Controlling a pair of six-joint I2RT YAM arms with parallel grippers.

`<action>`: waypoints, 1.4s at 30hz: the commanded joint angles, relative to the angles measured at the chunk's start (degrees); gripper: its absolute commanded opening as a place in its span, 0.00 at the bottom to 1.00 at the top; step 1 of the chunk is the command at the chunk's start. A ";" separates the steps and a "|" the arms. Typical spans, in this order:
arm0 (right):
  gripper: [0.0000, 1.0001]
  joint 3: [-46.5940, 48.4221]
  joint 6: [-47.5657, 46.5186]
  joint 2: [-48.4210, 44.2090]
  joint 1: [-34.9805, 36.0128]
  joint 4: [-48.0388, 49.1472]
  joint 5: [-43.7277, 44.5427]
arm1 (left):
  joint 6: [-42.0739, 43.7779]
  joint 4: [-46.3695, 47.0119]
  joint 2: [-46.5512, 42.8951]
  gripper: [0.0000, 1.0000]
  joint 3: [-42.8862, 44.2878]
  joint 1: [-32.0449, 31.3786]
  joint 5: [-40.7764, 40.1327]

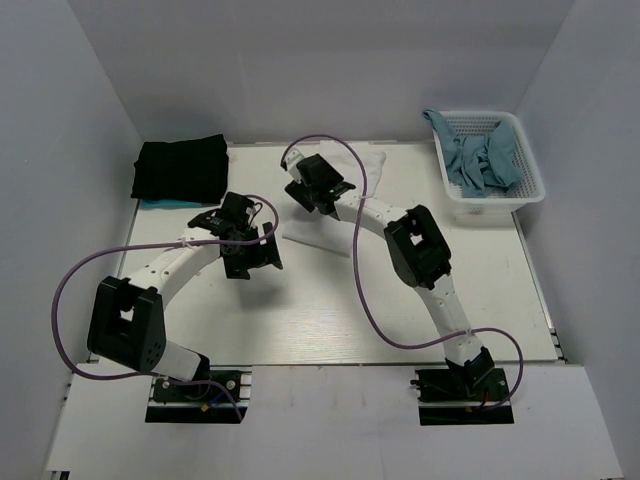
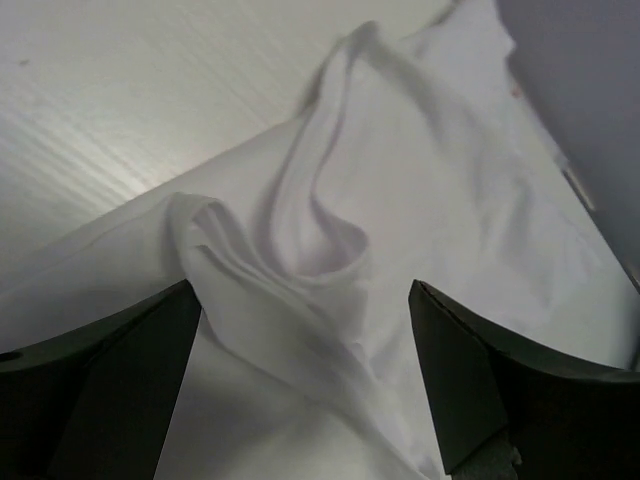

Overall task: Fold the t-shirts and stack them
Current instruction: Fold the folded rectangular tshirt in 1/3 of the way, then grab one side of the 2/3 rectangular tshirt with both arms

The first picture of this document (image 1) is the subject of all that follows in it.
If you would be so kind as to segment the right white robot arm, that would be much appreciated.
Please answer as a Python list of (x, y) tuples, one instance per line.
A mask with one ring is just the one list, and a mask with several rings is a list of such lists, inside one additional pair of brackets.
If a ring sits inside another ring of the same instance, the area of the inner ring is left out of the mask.
[(486, 389), (494, 362), (471, 332), (453, 282), (451, 250), (427, 207), (393, 207), (364, 197), (345, 181), (315, 192), (293, 180), (285, 192), (310, 212), (353, 224), (355, 234), (365, 229), (384, 239), (395, 273), (418, 294), (444, 339), (453, 390), (472, 399)]

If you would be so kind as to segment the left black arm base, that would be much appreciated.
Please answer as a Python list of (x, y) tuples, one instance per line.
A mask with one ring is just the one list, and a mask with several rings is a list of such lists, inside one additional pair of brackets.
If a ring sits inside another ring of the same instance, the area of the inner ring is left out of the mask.
[[(249, 367), (211, 369), (208, 379), (229, 392), (241, 416), (247, 413), (252, 384)], [(237, 410), (218, 386), (178, 386), (166, 379), (155, 379), (150, 388), (145, 422), (237, 425), (242, 421)]]

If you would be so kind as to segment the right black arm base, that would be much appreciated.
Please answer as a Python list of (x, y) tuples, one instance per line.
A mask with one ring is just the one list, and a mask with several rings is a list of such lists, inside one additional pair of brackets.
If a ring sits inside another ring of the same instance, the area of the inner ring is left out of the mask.
[(509, 401), (496, 407), (509, 393), (502, 368), (494, 369), (482, 380), (478, 390), (466, 393), (448, 369), (415, 371), (410, 381), (418, 392), (421, 426), (511, 425), (514, 415)]

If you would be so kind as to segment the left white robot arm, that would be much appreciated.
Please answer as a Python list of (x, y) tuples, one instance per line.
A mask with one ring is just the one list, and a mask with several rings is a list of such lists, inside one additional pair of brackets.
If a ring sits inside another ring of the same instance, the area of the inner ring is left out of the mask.
[(211, 387), (209, 359), (166, 336), (164, 312), (170, 301), (206, 266), (222, 260), (229, 279), (248, 280), (248, 271), (273, 265), (282, 269), (274, 225), (244, 231), (226, 227), (188, 227), (176, 244), (125, 278), (108, 276), (94, 300), (87, 346), (90, 352), (140, 374), (177, 380), (188, 398)]

